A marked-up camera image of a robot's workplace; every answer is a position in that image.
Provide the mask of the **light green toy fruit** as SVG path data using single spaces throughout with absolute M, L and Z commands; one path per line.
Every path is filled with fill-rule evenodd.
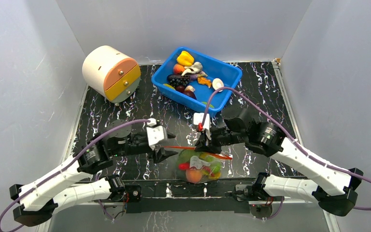
M 209 163 L 209 173 L 211 176 L 214 176 L 215 174 L 219 173 L 222 168 L 222 164 L 216 157 L 213 157 L 211 155 L 208 155 L 205 158 L 205 161 Z

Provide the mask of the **green toy leaf vegetable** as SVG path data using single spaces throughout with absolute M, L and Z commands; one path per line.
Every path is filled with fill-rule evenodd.
M 196 152 L 194 150 L 184 149 L 178 154 L 176 164 L 187 163 L 190 161 L 191 157 L 194 156 Z

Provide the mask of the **clear orange zip bag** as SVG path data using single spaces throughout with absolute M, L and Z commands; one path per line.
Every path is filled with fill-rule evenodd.
M 184 149 L 194 150 L 193 147 L 185 147 L 185 146 L 165 146 L 164 148 L 167 148 L 168 150 L 171 150 L 171 151 L 176 151 L 176 152 L 178 152 L 178 154 L 182 150 L 184 150 Z M 199 158 L 199 156 L 200 156 L 201 153 L 203 153 L 203 152 L 196 152 L 196 154 L 191 157 L 190 161 L 188 162 L 188 163 L 190 163 L 190 167 L 196 167 L 197 169 L 201 169 L 201 167 L 203 166 L 203 163 L 204 163 Z M 174 175 L 175 178 L 187 182 L 186 181 L 186 176 L 185 176 L 186 175 L 186 171 L 179 170 L 178 169 L 178 165 L 176 164 L 177 158 L 178 158 L 178 154 L 177 155 L 174 155 L 175 156 L 175 161 L 172 164 L 170 164 L 170 170 L 173 173 L 173 175 Z M 224 167 L 224 163 L 226 161 L 233 160 L 233 158 L 231 156 L 225 155 L 224 153 L 220 153 L 220 154 L 211 154 L 211 153 L 208 153 L 208 154 L 211 155 L 211 156 L 213 156 L 213 157 L 216 157 L 217 159 L 219 159 L 219 161 L 222 164 L 221 173 L 222 173 L 222 169 Z M 215 180 L 210 180 L 210 179 L 208 179 L 207 176 L 203 175 L 203 178 L 202 178 L 202 180 L 201 180 L 201 182 L 199 184 L 207 183 L 207 182 L 211 182 L 211 181 L 215 181 Z

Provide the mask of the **red toy chili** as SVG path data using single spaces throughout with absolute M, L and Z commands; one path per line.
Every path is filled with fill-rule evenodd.
M 189 169 L 197 169 L 197 168 L 196 167 L 190 167 L 190 163 L 180 163 L 178 165 L 178 169 L 181 170 L 181 171 L 186 171 L 186 170 L 189 170 Z M 201 169 L 206 170 L 208 172 L 211 171 L 209 166 L 202 166 Z

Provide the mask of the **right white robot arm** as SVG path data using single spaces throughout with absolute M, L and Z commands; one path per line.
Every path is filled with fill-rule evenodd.
M 303 179 L 296 179 L 259 173 L 251 186 L 235 189 L 235 198 L 255 201 L 289 197 L 317 203 L 323 210 L 340 217 L 355 207 L 361 170 L 330 169 L 328 161 L 294 145 L 275 124 L 255 121 L 246 109 L 229 115 L 224 122 L 224 127 L 214 127 L 203 113 L 195 113 L 193 125 L 200 133 L 195 150 L 220 154 L 224 146 L 244 144 L 248 150 L 282 162 L 304 175 Z

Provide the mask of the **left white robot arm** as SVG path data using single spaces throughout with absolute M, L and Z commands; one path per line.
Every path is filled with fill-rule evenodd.
M 80 152 L 41 178 L 26 185 L 12 185 L 9 192 L 14 202 L 14 220 L 34 227 L 81 203 L 128 200 L 129 192 L 117 174 L 88 184 L 80 181 L 111 167 L 112 156 L 146 154 L 154 163 L 173 156 L 174 152 L 165 150 L 163 144 L 175 135 L 154 118 L 143 122 L 144 131 L 132 132 L 132 122 L 115 121 L 105 132 L 97 133 Z

